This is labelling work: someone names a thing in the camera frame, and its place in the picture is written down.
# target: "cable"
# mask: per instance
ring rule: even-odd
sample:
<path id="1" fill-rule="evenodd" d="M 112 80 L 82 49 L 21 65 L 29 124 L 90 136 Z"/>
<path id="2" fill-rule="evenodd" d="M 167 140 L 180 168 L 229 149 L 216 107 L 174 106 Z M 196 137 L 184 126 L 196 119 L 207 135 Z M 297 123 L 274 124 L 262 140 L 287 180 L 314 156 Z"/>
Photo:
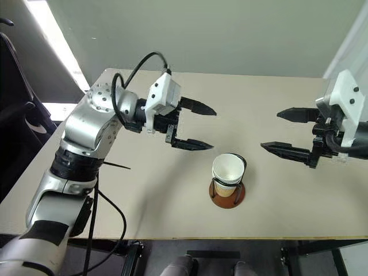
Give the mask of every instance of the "cable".
<path id="1" fill-rule="evenodd" d="M 122 117 L 122 115 L 120 113 L 120 110 L 117 107 L 117 102 L 116 102 L 116 81 L 117 81 L 117 78 L 120 78 L 121 86 L 123 88 L 125 87 L 122 75 L 120 75 L 120 73 L 116 73 L 113 77 L 113 81 L 112 81 L 112 84 L 111 84 L 111 101 L 112 101 L 113 108 L 114 108 L 114 111 L 115 111 L 115 114 L 116 114 L 117 118 L 119 119 L 120 123 L 125 127 L 125 120 Z"/>
<path id="2" fill-rule="evenodd" d="M 356 147 L 341 147 L 335 140 L 335 133 L 329 131 L 326 133 L 326 144 L 334 152 L 341 152 L 342 154 L 350 154 L 358 151 L 368 151 L 368 145 L 358 145 Z"/>
<path id="3" fill-rule="evenodd" d="M 142 67 L 142 65 L 152 56 L 159 56 L 162 59 L 163 62 L 163 68 L 164 70 L 167 70 L 167 72 L 170 74 L 171 71 L 170 69 L 168 69 L 168 65 L 167 65 L 167 61 L 165 59 L 165 57 L 162 55 L 162 53 L 160 52 L 151 52 L 149 53 L 147 56 L 145 56 L 139 63 L 138 65 L 133 69 L 132 73 L 130 74 L 130 76 L 128 77 L 128 79 L 125 82 L 125 86 L 124 88 L 127 88 L 128 85 L 130 84 L 130 82 L 132 81 L 133 77 L 137 74 L 138 70 L 140 67 Z"/>
<path id="4" fill-rule="evenodd" d="M 116 245 L 114 246 L 114 248 L 101 260 L 101 261 L 99 261 L 98 263 L 96 263 L 96 264 L 94 264 L 94 265 L 92 265 L 91 267 L 89 267 L 88 268 L 88 272 L 89 271 L 91 271 L 91 270 L 94 270 L 96 267 L 98 267 L 98 266 L 100 266 L 101 264 L 103 264 L 104 262 L 106 262 L 110 257 L 111 257 L 111 255 L 113 255 L 114 254 L 114 252 L 115 252 L 115 250 L 119 247 L 119 245 L 120 245 L 120 243 L 121 243 L 121 241 L 123 240 L 123 238 L 124 238 L 124 236 L 125 236 L 125 233 L 126 233 L 126 231 L 127 231 L 127 219 L 125 218 L 125 215 L 124 215 L 124 213 L 119 209 L 119 207 L 118 206 L 116 206 L 115 204 L 114 204 L 114 202 L 112 202 L 111 201 L 111 199 L 109 199 L 106 195 L 104 195 L 103 193 L 102 193 L 102 191 L 100 191 L 100 190 L 98 190 L 98 194 L 102 197 L 102 198 L 104 198 L 108 203 L 110 203 L 111 204 L 111 206 L 112 207 L 114 207 L 115 208 L 115 210 L 116 211 L 118 211 L 118 213 L 120 214 L 120 216 L 121 216 L 121 218 L 122 218 L 122 221 L 123 221 L 123 223 L 124 223 L 124 228 L 123 228 L 123 230 L 122 230 L 122 234 L 121 234 L 121 236 L 120 236 L 120 238 L 119 238 L 119 240 L 118 240 L 118 242 L 116 243 Z M 80 273 L 76 273 L 76 274 L 73 274 L 73 275 L 69 275 L 69 276 L 81 276 L 83 273 L 82 272 L 80 272 Z"/>
<path id="5" fill-rule="evenodd" d="M 94 223 L 96 221 L 96 213 L 97 213 L 97 202 L 98 202 L 98 174 L 97 174 L 97 181 L 96 181 L 96 184 L 94 186 L 93 208 L 92 208 L 92 215 L 91 215 L 90 231 L 89 231 L 89 234 L 88 234 L 85 265 L 84 265 L 84 268 L 83 268 L 83 276 L 87 275 L 88 265 L 90 263 L 92 241 L 93 241 L 93 230 L 94 230 Z"/>

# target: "paper cup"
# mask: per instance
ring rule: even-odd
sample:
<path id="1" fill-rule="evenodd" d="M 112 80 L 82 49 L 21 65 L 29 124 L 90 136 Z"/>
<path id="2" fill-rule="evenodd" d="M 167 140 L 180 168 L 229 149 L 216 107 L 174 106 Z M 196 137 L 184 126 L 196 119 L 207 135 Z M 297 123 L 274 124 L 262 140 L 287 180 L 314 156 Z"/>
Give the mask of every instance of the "paper cup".
<path id="1" fill-rule="evenodd" d="M 224 184 L 238 184 L 245 170 L 244 162 L 234 154 L 221 154 L 216 157 L 212 164 L 212 177 L 219 179 Z M 220 197 L 229 197 L 236 187 L 228 187 L 214 181 L 214 188 Z"/>

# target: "robotic arm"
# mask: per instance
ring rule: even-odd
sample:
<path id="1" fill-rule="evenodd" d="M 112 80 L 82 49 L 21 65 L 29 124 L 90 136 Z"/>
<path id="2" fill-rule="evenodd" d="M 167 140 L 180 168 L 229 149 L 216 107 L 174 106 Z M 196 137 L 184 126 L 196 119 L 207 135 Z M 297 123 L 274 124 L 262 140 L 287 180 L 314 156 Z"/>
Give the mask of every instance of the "robotic arm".
<path id="1" fill-rule="evenodd" d="M 361 122 L 365 96 L 348 70 L 331 80 L 324 95 L 316 100 L 317 108 L 290 108 L 277 117 L 291 122 L 315 122 L 312 152 L 291 144 L 270 142 L 261 146 L 281 158 L 303 162 L 316 168 L 319 158 L 338 156 L 368 159 L 368 122 Z"/>
<path id="2" fill-rule="evenodd" d="M 91 87 L 65 124 L 52 166 L 47 170 L 26 214 L 26 232 L 0 253 L 0 275 L 56 275 L 69 237 L 82 233 L 93 200 L 88 194 L 122 126 L 141 132 L 165 133 L 165 142 L 184 150 L 206 150 L 211 145 L 179 140 L 176 132 L 182 108 L 216 115 L 210 107 L 179 97 L 180 86 L 167 70 L 150 88 L 148 99 L 124 89 L 99 83 Z"/>

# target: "beige tabletop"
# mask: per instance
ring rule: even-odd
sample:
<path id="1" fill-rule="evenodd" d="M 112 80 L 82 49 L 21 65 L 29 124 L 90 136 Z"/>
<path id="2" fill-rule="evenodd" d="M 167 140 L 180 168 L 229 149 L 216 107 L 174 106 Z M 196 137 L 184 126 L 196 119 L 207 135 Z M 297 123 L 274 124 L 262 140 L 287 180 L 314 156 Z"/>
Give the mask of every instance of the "beige tabletop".
<path id="1" fill-rule="evenodd" d="M 114 70 L 100 81 L 110 82 Z M 139 72 L 130 90 L 147 96 L 158 72 Z M 283 160 L 260 147 L 284 141 L 312 148 L 313 124 L 276 117 L 290 107 L 314 107 L 325 80 L 174 73 L 182 96 L 211 106 L 217 117 L 181 113 L 178 138 L 214 146 L 189 152 L 171 148 L 164 135 L 120 130 L 103 165 L 100 189 L 125 213 L 126 238 L 322 239 L 368 237 L 368 166 L 350 159 L 321 158 L 316 170 Z M 50 138 L 9 195 L 0 204 L 0 233 L 25 230 L 25 212 L 41 176 L 52 163 L 62 127 Z M 247 160 L 245 200 L 220 209 L 208 195 L 213 159 L 235 152 Z M 81 237 L 87 236 L 88 227 Z M 96 238 L 118 238 L 122 222 L 102 198 L 98 203 Z"/>

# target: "wire cup stand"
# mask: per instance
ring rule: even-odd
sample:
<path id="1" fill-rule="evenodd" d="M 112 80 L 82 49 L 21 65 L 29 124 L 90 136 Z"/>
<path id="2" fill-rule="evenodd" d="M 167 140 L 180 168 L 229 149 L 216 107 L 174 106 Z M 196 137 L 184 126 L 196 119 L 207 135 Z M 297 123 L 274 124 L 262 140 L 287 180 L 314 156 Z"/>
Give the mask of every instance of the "wire cup stand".
<path id="1" fill-rule="evenodd" d="M 233 154 L 235 156 L 237 156 L 238 158 L 240 158 L 241 161 L 243 161 L 243 164 L 244 164 L 244 171 L 243 171 L 243 175 L 241 176 L 241 179 L 239 181 L 238 184 L 227 184 L 227 183 L 224 183 L 223 181 L 219 180 L 217 177 L 213 177 L 212 178 L 212 181 L 211 181 L 211 197 L 214 198 L 216 196 L 216 191 L 215 191 L 215 188 L 214 188 L 214 182 L 217 181 L 218 183 L 220 183 L 221 185 L 224 185 L 226 187 L 237 187 L 237 195 L 236 195 L 236 198 L 235 198 L 235 201 L 234 201 L 234 205 L 237 204 L 239 198 L 240 198 L 240 195 L 242 194 L 242 180 L 243 180 L 243 177 L 244 177 L 244 173 L 246 171 L 246 168 L 247 168 L 247 161 L 245 160 L 245 158 L 243 158 L 242 156 L 240 156 L 239 154 Z"/>

